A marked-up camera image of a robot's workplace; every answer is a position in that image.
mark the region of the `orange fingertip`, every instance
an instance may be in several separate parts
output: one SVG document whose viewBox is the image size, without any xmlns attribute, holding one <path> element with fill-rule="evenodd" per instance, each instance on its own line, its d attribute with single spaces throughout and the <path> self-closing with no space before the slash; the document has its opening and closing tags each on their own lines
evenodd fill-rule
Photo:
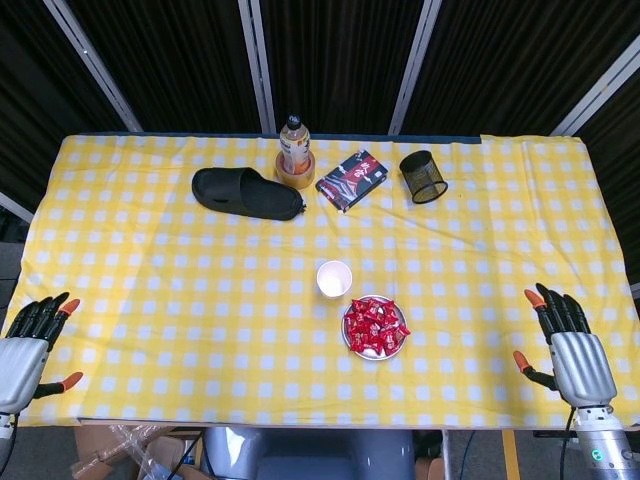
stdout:
<svg viewBox="0 0 640 480">
<path fill-rule="evenodd" d="M 527 297 L 527 300 L 529 300 L 529 302 L 531 302 L 531 306 L 534 309 L 536 309 L 538 307 L 546 307 L 547 306 L 547 304 L 544 303 L 544 300 L 542 300 L 542 298 L 540 298 L 540 296 L 537 293 L 535 293 L 535 292 L 533 292 L 533 291 L 531 291 L 529 289 L 526 289 L 524 291 L 524 296 Z"/>
<path fill-rule="evenodd" d="M 77 298 L 74 298 L 70 302 L 65 303 L 64 306 L 60 309 L 60 311 L 66 313 L 67 315 L 71 315 L 73 312 L 76 311 L 76 308 L 78 308 L 78 305 L 80 305 L 80 300 Z"/>
<path fill-rule="evenodd" d="M 513 359 L 516 361 L 516 365 L 520 369 L 520 373 L 523 373 L 525 368 L 531 366 L 527 361 L 527 357 L 525 357 L 523 353 L 518 350 L 515 350 L 513 352 Z"/>
<path fill-rule="evenodd" d="M 67 390 L 73 388 L 75 386 L 75 384 L 80 381 L 81 378 L 82 378 L 82 372 L 75 372 L 75 373 L 72 373 L 71 375 L 69 375 L 67 378 L 65 378 L 60 383 L 62 384 L 62 387 L 64 388 L 64 391 L 66 392 Z"/>
</svg>

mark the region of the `floor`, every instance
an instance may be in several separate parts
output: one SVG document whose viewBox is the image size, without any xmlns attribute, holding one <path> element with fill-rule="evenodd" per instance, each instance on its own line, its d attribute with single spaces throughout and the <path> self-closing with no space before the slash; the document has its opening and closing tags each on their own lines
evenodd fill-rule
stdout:
<svg viewBox="0 0 640 480">
<path fill-rule="evenodd" d="M 15 279 L 20 270 L 22 245 L 0 243 L 0 326 L 6 313 Z M 460 479 L 464 450 L 471 433 L 455 431 L 450 435 L 451 479 Z M 516 445 L 522 480 L 558 478 L 560 440 L 534 438 L 530 431 L 516 432 Z M 78 461 L 73 431 L 70 428 L 21 428 L 13 457 L 3 480 L 51 480 L 71 477 L 70 467 Z M 122 462 L 109 476 L 110 480 L 130 480 L 134 472 L 132 462 Z M 478 431 L 469 445 L 464 470 L 465 479 L 485 480 L 506 478 L 499 431 Z M 567 451 L 565 478 L 586 478 L 581 453 L 575 445 Z"/>
</svg>

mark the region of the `black slipper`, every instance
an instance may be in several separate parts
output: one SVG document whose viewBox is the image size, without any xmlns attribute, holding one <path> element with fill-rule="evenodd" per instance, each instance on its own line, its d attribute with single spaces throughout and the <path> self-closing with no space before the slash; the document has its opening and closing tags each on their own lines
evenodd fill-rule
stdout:
<svg viewBox="0 0 640 480">
<path fill-rule="evenodd" d="M 223 213 L 291 220 L 305 206 L 297 190 L 262 178 L 253 168 L 203 168 L 191 181 L 196 200 Z"/>
</svg>

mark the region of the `plate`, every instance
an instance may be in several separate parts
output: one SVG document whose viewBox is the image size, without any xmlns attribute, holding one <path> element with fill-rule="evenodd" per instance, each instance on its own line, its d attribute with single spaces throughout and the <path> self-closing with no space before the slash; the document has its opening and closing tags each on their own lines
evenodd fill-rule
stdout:
<svg viewBox="0 0 640 480">
<path fill-rule="evenodd" d="M 364 297 L 360 297 L 358 300 L 369 300 L 370 298 L 373 298 L 375 300 L 379 300 L 381 302 L 390 302 L 391 299 L 387 298 L 387 297 L 383 297 L 382 295 L 365 295 Z M 354 352 L 353 350 L 351 350 L 351 342 L 349 341 L 349 336 L 347 335 L 347 322 L 345 322 L 345 316 L 348 313 L 351 313 L 353 311 L 353 305 L 349 304 L 349 306 L 347 307 L 347 309 L 344 311 L 344 313 L 342 314 L 342 339 L 344 340 L 344 343 L 347 344 L 347 347 L 349 347 L 349 351 L 352 351 L 353 353 L 355 353 L 356 355 L 358 355 L 359 357 L 362 357 L 366 360 L 387 360 L 395 355 L 398 354 L 398 352 L 400 350 L 402 350 L 402 347 L 404 347 L 404 343 L 407 340 L 407 337 L 402 339 L 402 342 L 400 342 L 400 346 L 398 347 L 398 349 L 393 352 L 391 355 L 387 355 L 386 353 L 384 353 L 384 351 L 378 355 L 376 353 L 375 350 L 371 349 L 371 348 L 365 348 L 364 351 L 362 352 Z M 396 314 L 396 317 L 398 317 L 398 321 L 402 324 L 404 324 L 407 328 L 409 328 L 409 326 L 407 325 L 407 320 L 404 318 L 404 314 L 402 313 L 402 310 L 400 310 L 400 307 L 398 307 L 398 305 L 395 305 L 394 308 L 394 312 Z"/>
</svg>

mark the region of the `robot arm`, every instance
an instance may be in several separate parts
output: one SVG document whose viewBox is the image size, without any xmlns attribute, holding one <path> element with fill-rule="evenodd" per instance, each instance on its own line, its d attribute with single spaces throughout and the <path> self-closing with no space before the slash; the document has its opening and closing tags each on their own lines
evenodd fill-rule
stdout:
<svg viewBox="0 0 640 480">
<path fill-rule="evenodd" d="M 47 297 L 24 307 L 0 339 L 0 475 L 8 463 L 15 442 L 18 416 L 32 399 L 63 393 L 82 378 L 76 372 L 62 382 L 40 384 L 49 352 L 64 323 L 80 304 L 69 297 Z"/>
<path fill-rule="evenodd" d="M 594 480 L 640 479 L 640 466 L 609 405 L 617 390 L 600 340 L 591 333 L 578 302 L 544 285 L 536 284 L 536 288 L 544 300 L 531 290 L 525 290 L 525 296 L 538 314 L 555 376 L 536 372 L 516 351 L 518 368 L 531 381 L 557 390 L 576 409 L 574 427 Z"/>
</svg>

